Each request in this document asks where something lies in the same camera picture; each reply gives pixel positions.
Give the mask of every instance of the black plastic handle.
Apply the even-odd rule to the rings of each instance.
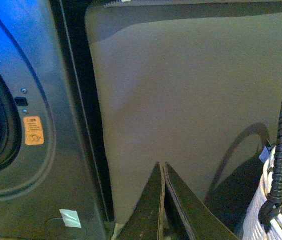
[[[267,201],[259,212],[259,221],[266,232],[270,230],[270,221],[282,212],[282,103],[277,131],[274,155],[273,182]]]

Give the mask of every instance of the gray fabric surface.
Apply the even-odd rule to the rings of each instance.
[[[202,200],[262,151],[260,139],[275,141],[282,3],[93,5],[86,29],[118,223],[155,162]],[[229,150],[248,127],[262,130]]]

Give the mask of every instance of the gray metal panel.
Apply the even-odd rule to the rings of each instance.
[[[65,68],[47,1],[0,1],[0,75],[13,97],[28,90],[28,116],[41,118],[46,136],[40,146],[26,146],[23,136],[19,155],[0,172],[0,237],[106,239],[75,76]],[[61,228],[59,209],[77,211],[82,229]]]

